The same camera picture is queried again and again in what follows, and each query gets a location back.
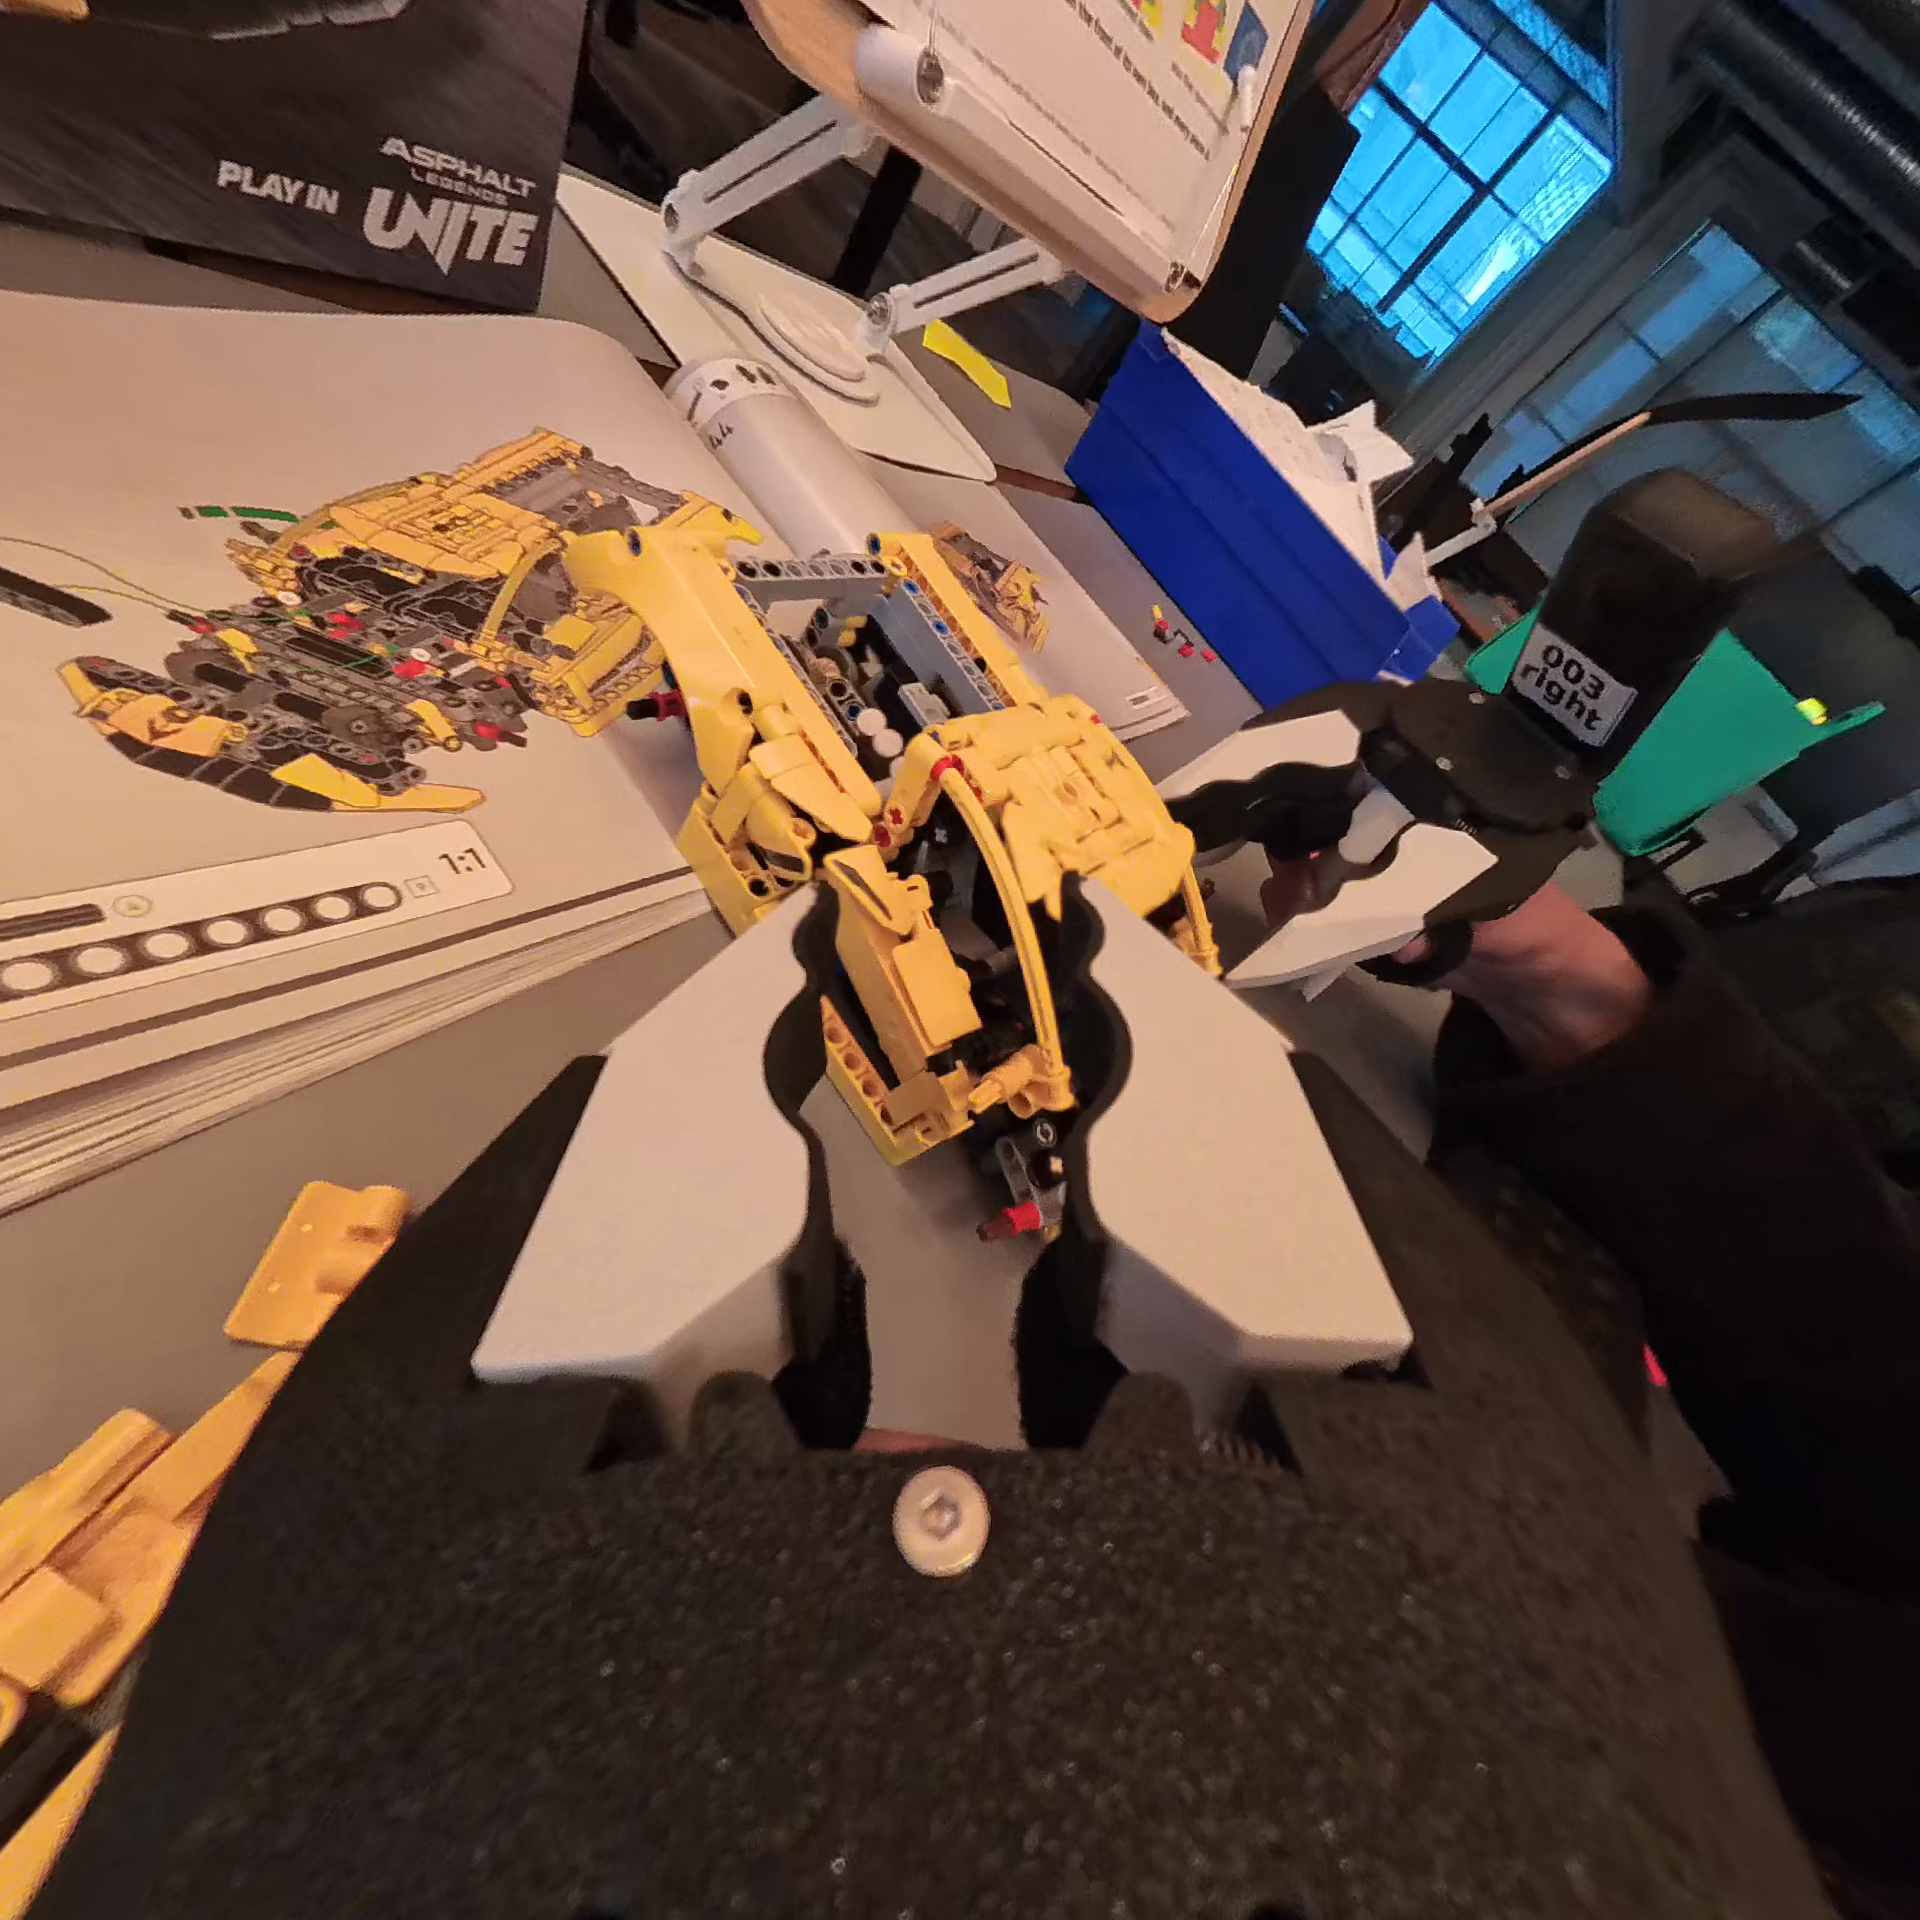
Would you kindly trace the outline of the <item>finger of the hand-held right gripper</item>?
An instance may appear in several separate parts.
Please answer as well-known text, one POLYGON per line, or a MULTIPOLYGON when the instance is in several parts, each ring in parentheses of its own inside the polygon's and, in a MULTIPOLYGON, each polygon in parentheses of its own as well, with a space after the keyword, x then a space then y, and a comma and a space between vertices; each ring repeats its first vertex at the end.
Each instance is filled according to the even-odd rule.
POLYGON ((1367 862, 1336 856, 1332 896, 1285 917, 1224 983, 1314 997, 1350 968, 1405 949, 1436 909, 1496 867, 1497 856, 1467 831, 1408 823, 1367 862))
POLYGON ((1163 778, 1163 802, 1199 856, 1241 845, 1318 856, 1355 819, 1366 786, 1359 744, 1355 722, 1336 708, 1268 716, 1163 778))

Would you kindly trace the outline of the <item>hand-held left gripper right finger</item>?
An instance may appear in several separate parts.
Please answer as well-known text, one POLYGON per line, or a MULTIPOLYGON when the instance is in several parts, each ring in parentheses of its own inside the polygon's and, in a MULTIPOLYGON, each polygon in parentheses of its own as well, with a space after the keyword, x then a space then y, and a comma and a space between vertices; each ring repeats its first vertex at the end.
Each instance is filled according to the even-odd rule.
POLYGON ((1257 1380, 1394 1370, 1410 1320, 1285 1037, 1097 877, 1061 896, 1084 1036, 1061 1242, 1091 1336, 1176 1380, 1202 1433, 1257 1380))

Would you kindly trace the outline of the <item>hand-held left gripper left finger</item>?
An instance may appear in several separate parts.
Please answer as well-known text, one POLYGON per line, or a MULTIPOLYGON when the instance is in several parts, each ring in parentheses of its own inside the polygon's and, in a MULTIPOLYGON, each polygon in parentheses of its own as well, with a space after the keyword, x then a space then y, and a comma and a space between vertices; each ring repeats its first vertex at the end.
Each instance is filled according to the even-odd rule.
POLYGON ((843 1247, 806 1123, 837 897, 785 896, 601 1060, 474 1350, 483 1385, 615 1377, 683 1433, 718 1376, 843 1397, 843 1247))

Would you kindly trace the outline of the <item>yellow toy brick car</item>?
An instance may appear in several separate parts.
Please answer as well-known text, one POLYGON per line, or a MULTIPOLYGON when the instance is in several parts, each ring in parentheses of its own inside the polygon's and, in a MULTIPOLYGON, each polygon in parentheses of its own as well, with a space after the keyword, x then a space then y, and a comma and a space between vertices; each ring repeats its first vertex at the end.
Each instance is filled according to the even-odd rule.
POLYGON ((930 535, 797 561, 734 557, 734 539, 693 500, 562 554, 635 613, 643 708, 693 734, 679 851, 734 937, 793 890, 833 897, 833 1087, 890 1167, 968 1140, 998 1168, 1010 1206, 979 1237, 1053 1237, 1091 1107, 1053 1003, 1065 882, 1100 882, 1213 978, 1196 835, 930 535))

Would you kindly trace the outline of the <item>person's right forearm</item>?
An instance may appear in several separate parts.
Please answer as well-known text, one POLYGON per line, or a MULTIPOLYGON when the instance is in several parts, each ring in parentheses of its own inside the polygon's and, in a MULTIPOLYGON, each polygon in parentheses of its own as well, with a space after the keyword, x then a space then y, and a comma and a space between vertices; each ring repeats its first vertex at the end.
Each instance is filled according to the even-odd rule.
POLYGON ((1653 1013, 1524 1071, 1454 998, 1438 1113, 1634 1284, 1680 1422, 1728 1490, 1803 1536, 1917 1522, 1917 1201, 1700 941, 1593 914, 1653 1013))

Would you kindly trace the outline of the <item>grey desk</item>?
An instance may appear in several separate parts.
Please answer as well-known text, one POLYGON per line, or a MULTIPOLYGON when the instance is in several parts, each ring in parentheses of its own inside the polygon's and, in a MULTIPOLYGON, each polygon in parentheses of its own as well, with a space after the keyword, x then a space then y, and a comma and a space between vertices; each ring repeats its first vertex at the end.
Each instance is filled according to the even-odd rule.
MULTIPOLYGON (((2 283, 17 292, 99 292, 173 298, 214 307, 292 309, 301 298, 338 307, 391 301, 377 286, 292 267, 253 267, 212 250, 133 255, 130 241, 57 234, 2 219, 2 283)), ((559 217, 537 315, 586 324, 666 379, 666 348, 617 292, 606 267, 559 217)), ((1014 450, 997 493, 1053 553, 1091 601, 1128 637, 1187 702, 1187 720, 1140 742, 1155 775, 1186 765, 1252 716, 1224 667, 1172 659, 1150 641, 1150 601, 1187 616, 1121 543, 1104 515, 1067 493, 1065 446, 1084 408, 1040 379, 1010 373, 1014 421, 986 424, 989 450, 1014 450)), ((301 1182, 391 1182, 429 1206, 494 1132, 567 1057, 606 1044, 727 944, 702 909, 643 944, 617 946, 559 979, 501 1003, 464 998, 460 1019, 362 1065, 226 1116, 188 1140, 107 1168, 2 1218, 2 1490, 53 1467, 113 1412, 137 1409, 167 1428, 192 1423, 248 1376, 250 1350, 228 1342, 226 1312, 248 1268, 273 1233, 301 1182)), ((1249 997, 1252 1013, 1296 1037, 1382 1116, 1416 1155, 1432 1140, 1431 1044, 1442 1030, 1438 988, 1396 988, 1366 973, 1336 979, 1318 998, 1292 985, 1249 997)), ((896 1255, 915 1222, 955 1222, 955 1176, 946 1162, 890 1176, 844 1162, 839 1222, 854 1247, 896 1255)), ((925 1288, 884 1281, 874 1304, 878 1403, 919 1412, 930 1429, 1012 1436, 1014 1402, 998 1377, 993 1284, 1019 1288, 1010 1247, 944 1255, 925 1288)))

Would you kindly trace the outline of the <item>person's right hand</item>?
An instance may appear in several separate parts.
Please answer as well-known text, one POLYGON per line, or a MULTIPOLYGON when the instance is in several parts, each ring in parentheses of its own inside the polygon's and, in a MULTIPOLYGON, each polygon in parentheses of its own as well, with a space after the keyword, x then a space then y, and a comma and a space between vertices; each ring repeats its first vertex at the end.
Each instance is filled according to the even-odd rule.
POLYGON ((1628 946, 1558 877, 1470 927, 1470 946, 1424 983, 1490 1023, 1524 1071, 1572 1067, 1622 1043, 1654 985, 1628 946))

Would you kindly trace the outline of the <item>blue plastic bin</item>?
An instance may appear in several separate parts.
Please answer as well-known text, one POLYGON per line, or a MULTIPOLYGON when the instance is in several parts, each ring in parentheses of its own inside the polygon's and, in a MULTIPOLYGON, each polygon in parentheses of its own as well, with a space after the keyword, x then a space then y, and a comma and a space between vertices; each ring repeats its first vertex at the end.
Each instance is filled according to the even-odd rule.
POLYGON ((1244 493, 1252 458, 1206 421, 1208 393, 1142 324, 1067 478, 1261 708, 1329 684, 1424 680, 1456 637, 1432 594, 1394 607, 1306 510, 1244 493))

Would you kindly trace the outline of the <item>green plastic bin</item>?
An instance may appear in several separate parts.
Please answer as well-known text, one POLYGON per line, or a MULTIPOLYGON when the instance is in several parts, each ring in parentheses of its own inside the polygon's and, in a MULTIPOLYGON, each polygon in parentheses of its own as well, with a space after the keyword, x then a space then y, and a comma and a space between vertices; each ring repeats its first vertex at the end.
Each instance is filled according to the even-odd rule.
POLYGON ((1595 832, 1622 856, 1677 838, 1700 814, 1788 766, 1814 744, 1879 720, 1885 705, 1825 708, 1787 689, 1742 642, 1718 635, 1663 708, 1536 613, 1479 646, 1467 680, 1519 686, 1519 702, 1581 748, 1622 748, 1593 791, 1595 832))

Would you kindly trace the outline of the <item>white crumpled paper bags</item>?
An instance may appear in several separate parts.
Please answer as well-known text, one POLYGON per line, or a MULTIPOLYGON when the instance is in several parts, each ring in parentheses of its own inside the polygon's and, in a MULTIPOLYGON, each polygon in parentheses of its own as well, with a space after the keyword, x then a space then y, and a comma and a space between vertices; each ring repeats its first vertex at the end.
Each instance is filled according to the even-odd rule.
POLYGON ((1424 535, 1415 535, 1405 553, 1383 549, 1376 535, 1376 488, 1405 478, 1415 461, 1401 442, 1376 429, 1373 403, 1306 424, 1290 405, 1229 377, 1169 331, 1163 331, 1163 346, 1208 393, 1206 421, 1228 429, 1228 450, 1252 458, 1252 479, 1244 493, 1306 510, 1310 523, 1332 535, 1394 607, 1410 612, 1436 594, 1424 535))

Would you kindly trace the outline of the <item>yellow sticky note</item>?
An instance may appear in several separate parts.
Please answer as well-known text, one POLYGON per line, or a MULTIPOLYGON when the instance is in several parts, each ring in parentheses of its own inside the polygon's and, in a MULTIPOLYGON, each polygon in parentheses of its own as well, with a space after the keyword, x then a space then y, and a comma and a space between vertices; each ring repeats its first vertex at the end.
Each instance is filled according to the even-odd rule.
POLYGON ((968 346, 968 341, 960 336, 946 319, 925 324, 919 346, 962 377, 989 405, 1012 413, 1014 403, 1005 370, 998 370, 998 362, 983 348, 968 346))

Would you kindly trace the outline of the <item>printed instruction sheet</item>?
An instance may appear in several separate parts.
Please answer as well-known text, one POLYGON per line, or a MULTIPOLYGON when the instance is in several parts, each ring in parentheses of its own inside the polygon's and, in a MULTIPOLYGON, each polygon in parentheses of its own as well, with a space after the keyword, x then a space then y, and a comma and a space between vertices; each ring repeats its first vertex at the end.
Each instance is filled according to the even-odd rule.
POLYGON ((854 81, 946 182, 1133 307, 1206 283, 1310 4, 867 4, 854 81))

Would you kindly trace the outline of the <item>open instruction booklet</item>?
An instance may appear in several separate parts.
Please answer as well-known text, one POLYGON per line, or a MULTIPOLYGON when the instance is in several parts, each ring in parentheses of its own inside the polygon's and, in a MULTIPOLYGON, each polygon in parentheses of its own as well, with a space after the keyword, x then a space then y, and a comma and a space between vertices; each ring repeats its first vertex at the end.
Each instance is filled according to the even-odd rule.
POLYGON ((925 515, 718 358, 543 319, 2 294, 2 1213, 702 909, 686 722, 571 535, 930 535, 1125 744, 1182 716, 997 493, 925 515))

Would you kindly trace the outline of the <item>toy car set cardboard box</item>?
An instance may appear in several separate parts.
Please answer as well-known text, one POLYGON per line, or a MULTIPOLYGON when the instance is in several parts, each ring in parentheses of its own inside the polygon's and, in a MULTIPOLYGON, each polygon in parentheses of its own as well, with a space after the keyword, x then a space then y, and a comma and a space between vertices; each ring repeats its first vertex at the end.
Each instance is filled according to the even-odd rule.
POLYGON ((583 4, 2 4, 2 210, 529 315, 583 4))

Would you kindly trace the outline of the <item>silver ventilation duct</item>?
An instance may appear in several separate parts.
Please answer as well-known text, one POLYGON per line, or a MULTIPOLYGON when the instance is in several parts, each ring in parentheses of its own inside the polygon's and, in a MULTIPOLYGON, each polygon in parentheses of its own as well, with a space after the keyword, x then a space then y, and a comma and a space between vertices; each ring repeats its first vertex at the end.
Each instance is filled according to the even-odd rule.
POLYGON ((1917 18, 1873 4, 1703 4, 1690 65, 1779 139, 1832 166, 1917 182, 1917 18))

